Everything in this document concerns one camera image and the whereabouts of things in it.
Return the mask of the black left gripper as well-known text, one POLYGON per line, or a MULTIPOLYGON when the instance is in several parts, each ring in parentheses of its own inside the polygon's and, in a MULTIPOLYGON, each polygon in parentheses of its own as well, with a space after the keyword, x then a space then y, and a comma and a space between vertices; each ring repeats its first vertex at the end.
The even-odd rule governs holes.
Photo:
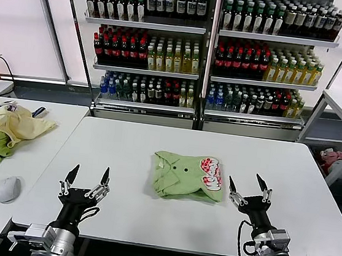
POLYGON ((68 230, 78 230, 81 221, 96 215, 100 208, 97 201, 103 199, 109 193, 110 167, 101 178, 101 182, 91 190, 71 188, 72 183, 79 172, 79 164, 70 170, 64 180, 60 180, 59 200, 63 207, 58 214, 54 227, 68 230))

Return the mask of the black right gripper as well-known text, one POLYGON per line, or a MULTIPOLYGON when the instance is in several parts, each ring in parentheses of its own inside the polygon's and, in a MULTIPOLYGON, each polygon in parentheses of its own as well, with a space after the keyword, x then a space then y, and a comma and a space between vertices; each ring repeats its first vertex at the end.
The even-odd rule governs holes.
POLYGON ((253 230, 268 232, 269 230, 275 229, 275 227, 270 223, 270 219, 267 214, 267 210, 269 210, 271 206, 271 194, 273 191, 268 188, 265 180, 262 179, 260 174, 256 174, 256 178, 258 180, 260 190, 263 192, 263 196, 257 195, 243 198, 242 195, 237 192, 233 178, 231 176, 228 178, 230 184, 229 199, 231 199, 235 206, 238 206, 239 212, 248 215, 253 230))

